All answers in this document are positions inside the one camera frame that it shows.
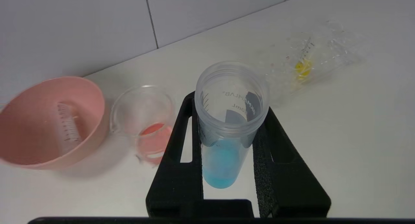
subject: red liquid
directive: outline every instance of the red liquid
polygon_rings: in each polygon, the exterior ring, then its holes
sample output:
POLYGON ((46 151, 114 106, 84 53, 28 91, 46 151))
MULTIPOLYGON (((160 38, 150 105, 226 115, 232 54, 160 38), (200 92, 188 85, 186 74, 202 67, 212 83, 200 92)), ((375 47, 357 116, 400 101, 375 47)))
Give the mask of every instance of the red liquid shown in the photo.
POLYGON ((156 165, 160 164, 171 134, 172 127, 165 126, 164 123, 156 123, 144 129, 137 142, 140 158, 156 165))

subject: pink plastic bowl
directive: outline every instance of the pink plastic bowl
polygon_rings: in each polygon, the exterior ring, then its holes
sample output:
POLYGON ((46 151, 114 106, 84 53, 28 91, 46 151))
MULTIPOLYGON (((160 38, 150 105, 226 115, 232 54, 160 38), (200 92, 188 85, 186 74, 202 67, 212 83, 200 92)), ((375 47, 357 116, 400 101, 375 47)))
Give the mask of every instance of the pink plastic bowl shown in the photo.
POLYGON ((15 97, 0 113, 0 159, 30 169, 58 169, 95 151, 109 130, 109 111, 99 87, 81 77, 60 77, 15 97), (68 103, 77 111, 83 141, 60 155, 54 107, 68 103))

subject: transparent plastic container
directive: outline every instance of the transparent plastic container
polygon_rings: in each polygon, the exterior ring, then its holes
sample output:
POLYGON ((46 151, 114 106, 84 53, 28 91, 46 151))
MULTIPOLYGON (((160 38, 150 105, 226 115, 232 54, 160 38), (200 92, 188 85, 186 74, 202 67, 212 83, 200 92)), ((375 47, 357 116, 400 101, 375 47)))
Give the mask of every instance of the transparent plastic container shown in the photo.
POLYGON ((133 87, 115 101, 110 128, 130 138, 140 160, 158 165, 172 133, 173 114, 172 100, 164 89, 133 87))
POLYGON ((269 89, 249 66, 233 61, 207 68, 196 85, 203 178, 216 188, 232 185, 256 131, 268 113, 269 89))

